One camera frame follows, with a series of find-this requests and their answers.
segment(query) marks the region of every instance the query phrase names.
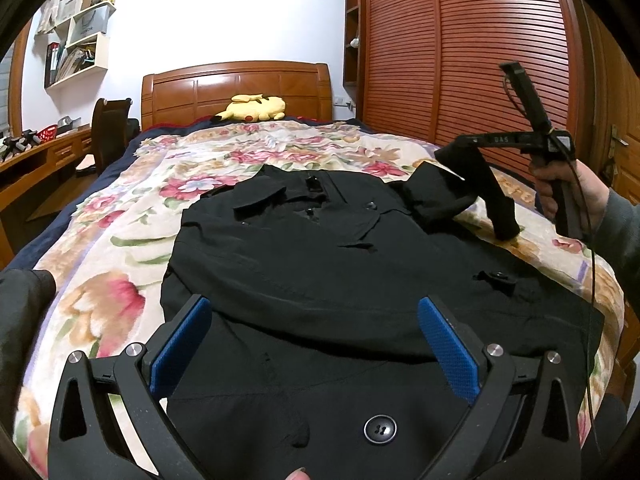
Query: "headboard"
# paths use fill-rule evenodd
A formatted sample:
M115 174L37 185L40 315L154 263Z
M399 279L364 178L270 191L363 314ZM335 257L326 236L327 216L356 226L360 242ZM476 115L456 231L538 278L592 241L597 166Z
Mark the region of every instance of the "headboard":
M142 129L187 125L225 110L238 94L279 96L290 116L333 119L329 67L295 61L234 61L179 68L142 79Z

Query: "human hand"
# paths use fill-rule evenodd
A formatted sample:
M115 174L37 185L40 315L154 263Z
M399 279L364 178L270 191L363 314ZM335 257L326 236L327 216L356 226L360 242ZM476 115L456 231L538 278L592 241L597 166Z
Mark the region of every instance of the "human hand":
M291 473L285 480L311 480L309 476L305 473L305 468L301 467L300 469L296 469L293 473Z
M593 171L591 171L580 160L575 161L575 172L580 180L580 186L584 193L584 197L587 203L587 210L591 219L591 228L595 232L597 227L602 222L604 211L607 208L607 202L609 200L609 188L601 181ZM553 192L551 189L551 181L553 180L566 180L571 183L571 189L574 192L574 198L578 207L580 208L580 220L582 222L582 228L586 231L587 216L584 210L584 203L582 202L582 196L580 195L580 189L575 182L575 177L569 164L567 162L560 162L554 160L546 166L540 167L533 162L529 165L529 171L535 178L536 191L540 197L540 203L542 209L545 212L545 216L552 220L555 218L558 212L558 204L553 199Z

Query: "yellow plush toy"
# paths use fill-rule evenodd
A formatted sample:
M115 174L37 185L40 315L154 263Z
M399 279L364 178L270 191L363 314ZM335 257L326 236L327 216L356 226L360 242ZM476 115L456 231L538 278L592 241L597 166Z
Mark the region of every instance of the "yellow plush toy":
M214 118L221 121L235 119L255 123L257 121L279 120L284 117L285 102L280 97L262 97L260 95L236 95L226 110Z

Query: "navy blue bed sheet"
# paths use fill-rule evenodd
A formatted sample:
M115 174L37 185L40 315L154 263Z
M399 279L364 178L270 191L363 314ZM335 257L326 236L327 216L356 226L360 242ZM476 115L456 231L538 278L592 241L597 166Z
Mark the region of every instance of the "navy blue bed sheet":
M230 123L217 123L222 126ZM79 203L83 202L89 195L100 191L112 184L120 174L125 171L136 160L136 150L145 139L153 139L161 135L186 136L198 130L212 127L210 119L202 119L189 126L171 126L169 124L155 126L133 139L127 146L124 155L107 167L100 177L91 187L74 202L68 204L56 219L35 239L25 245L15 258L9 263L7 269L33 269L35 264L46 253L54 243L62 236L71 221L71 215L76 210Z

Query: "black cable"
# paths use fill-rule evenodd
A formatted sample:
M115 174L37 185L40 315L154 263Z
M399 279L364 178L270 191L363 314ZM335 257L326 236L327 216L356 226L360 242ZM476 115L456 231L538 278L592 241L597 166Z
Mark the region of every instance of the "black cable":
M584 195L584 190L582 189L580 178L578 177L577 171L575 171L573 161L571 160L571 156L569 156L569 153L567 152L566 146L562 142L560 142L560 139L558 139L554 130L551 130L549 132L549 137L551 138L553 143L556 145L556 148L562 153L562 155L564 155L564 158L566 159L569 165L569 168L571 168L571 172L574 174L575 183L577 184L578 189L580 190L580 198L582 199L582 205L584 206L584 213L587 217L587 229L588 229L587 242L590 243L593 240L593 226L591 225L591 217L589 216L587 198ZM593 250L590 249L590 251L591 251L591 308L589 309L589 321L587 326L587 359L586 359L587 361L587 406L589 409L589 420L591 423L591 431L593 431L593 441L596 445L596 450L598 451L599 457L602 458L602 451L600 450L600 443L598 441L596 427L593 423L593 403L591 402L591 381L590 381L591 370L589 368L589 357L591 355L591 318L593 317L593 309L595 308L595 305L596 305L596 255L593 252ZM594 366L595 366L595 359L596 359L596 356L593 357Z
M509 101L511 101L511 104L513 105L513 107L517 111L519 111L520 114L528 121L529 118L527 117L527 114L525 113L523 108L521 108L520 105L515 101L515 99L511 95L511 92L509 92L509 89L507 88L507 76L506 75L502 77L502 88L504 89L504 93L507 94L507 97L509 98Z

